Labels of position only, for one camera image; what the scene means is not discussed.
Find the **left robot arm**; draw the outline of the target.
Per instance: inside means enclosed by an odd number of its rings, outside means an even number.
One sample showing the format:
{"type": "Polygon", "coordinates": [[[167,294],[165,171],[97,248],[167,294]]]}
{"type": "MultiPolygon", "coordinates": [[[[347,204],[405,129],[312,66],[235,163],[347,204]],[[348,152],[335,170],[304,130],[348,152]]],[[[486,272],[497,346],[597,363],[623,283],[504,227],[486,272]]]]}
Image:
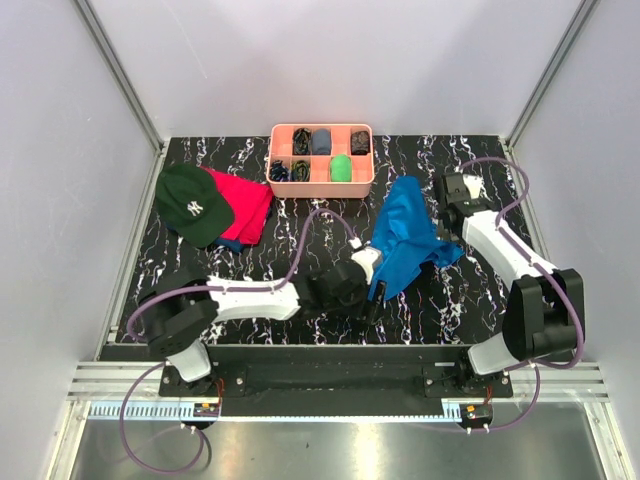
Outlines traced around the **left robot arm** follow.
{"type": "Polygon", "coordinates": [[[134,318],[151,354],[176,368],[181,384],[196,396],[215,386],[216,372],[200,339],[214,324],[264,318],[287,321],[298,314],[364,312],[376,263],[352,258],[326,271],[290,280],[237,281],[179,271],[145,292],[134,318]]]}

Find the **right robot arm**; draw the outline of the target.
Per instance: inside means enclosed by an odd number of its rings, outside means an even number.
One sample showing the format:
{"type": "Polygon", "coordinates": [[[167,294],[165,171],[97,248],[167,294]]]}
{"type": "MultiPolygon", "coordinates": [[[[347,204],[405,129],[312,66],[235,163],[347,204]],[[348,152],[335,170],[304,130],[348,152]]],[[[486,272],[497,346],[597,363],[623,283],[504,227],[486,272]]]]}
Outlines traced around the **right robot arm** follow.
{"type": "Polygon", "coordinates": [[[457,360],[454,384],[476,396],[498,375],[528,363],[570,369],[584,350],[584,284],[574,269],[558,269],[521,240],[496,211],[471,201],[439,212],[439,230],[462,240],[491,265],[508,289],[501,331],[457,360]]]}

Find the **bright blue napkin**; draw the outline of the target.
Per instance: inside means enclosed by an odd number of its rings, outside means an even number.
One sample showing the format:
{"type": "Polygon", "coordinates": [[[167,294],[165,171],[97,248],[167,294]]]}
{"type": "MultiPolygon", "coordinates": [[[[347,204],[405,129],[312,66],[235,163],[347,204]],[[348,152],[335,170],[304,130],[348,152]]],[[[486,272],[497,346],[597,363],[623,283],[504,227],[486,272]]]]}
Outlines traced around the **bright blue napkin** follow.
{"type": "Polygon", "coordinates": [[[401,176],[393,183],[376,218],[371,246],[381,252],[382,263],[374,270],[369,298],[374,298],[382,283],[385,301],[405,290],[420,275],[423,264],[446,268],[464,255],[455,243],[437,238],[414,176],[401,176]]]}

